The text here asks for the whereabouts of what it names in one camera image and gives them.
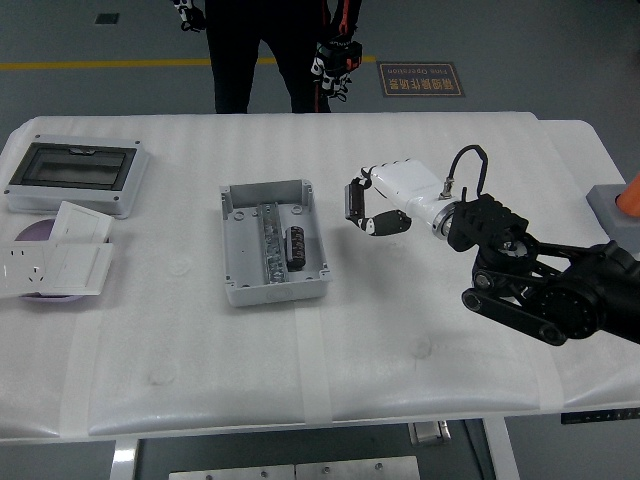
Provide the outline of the robot right hand white shell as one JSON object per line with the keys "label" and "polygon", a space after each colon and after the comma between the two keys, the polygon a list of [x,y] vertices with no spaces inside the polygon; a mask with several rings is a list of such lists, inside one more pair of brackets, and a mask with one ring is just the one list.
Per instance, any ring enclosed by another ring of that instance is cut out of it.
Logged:
{"label": "robot right hand white shell", "polygon": [[[444,182],[417,160],[387,163],[362,169],[345,187],[345,218],[370,236],[389,236],[409,230],[414,220],[440,239],[448,235],[454,198],[440,197]],[[369,217],[365,192],[375,189],[393,209]]]}

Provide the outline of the person's left hand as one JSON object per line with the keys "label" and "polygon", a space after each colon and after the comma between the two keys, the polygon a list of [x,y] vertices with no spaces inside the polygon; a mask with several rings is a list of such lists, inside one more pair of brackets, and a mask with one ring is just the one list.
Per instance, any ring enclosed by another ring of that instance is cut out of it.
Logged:
{"label": "person's left hand", "polygon": [[320,95],[346,101],[351,72],[362,63],[362,44],[318,43],[311,73]]}

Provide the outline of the person's right hand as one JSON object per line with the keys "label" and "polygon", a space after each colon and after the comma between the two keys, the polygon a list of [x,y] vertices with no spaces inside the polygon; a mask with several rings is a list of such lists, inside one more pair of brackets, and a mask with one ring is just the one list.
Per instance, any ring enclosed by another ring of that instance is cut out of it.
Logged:
{"label": "person's right hand", "polygon": [[182,31],[201,32],[206,29],[206,18],[192,0],[173,0],[174,8],[181,19]]}

